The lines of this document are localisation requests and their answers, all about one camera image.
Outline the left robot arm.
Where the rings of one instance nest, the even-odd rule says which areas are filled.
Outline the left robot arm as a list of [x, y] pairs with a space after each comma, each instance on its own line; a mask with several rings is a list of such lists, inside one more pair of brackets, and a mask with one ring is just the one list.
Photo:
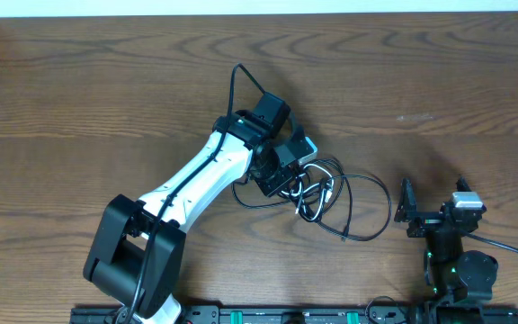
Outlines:
[[173, 177], [132, 200], [106, 206], [83, 268], [84, 278], [123, 306], [123, 323], [173, 323], [182, 307], [172, 292], [186, 234], [229, 185], [250, 176], [271, 197], [317, 155], [290, 107], [265, 93], [252, 111], [218, 117], [201, 151]]

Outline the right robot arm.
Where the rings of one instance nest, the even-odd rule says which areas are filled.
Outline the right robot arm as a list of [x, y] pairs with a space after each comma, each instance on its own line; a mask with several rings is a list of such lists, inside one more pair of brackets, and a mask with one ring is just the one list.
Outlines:
[[487, 211], [464, 177], [439, 211], [419, 211], [411, 181], [402, 180], [396, 222], [408, 225], [410, 238], [424, 239], [424, 277], [433, 297], [412, 307], [411, 323], [484, 323], [484, 303], [492, 299], [498, 263], [477, 250], [466, 251], [462, 238], [478, 229]]

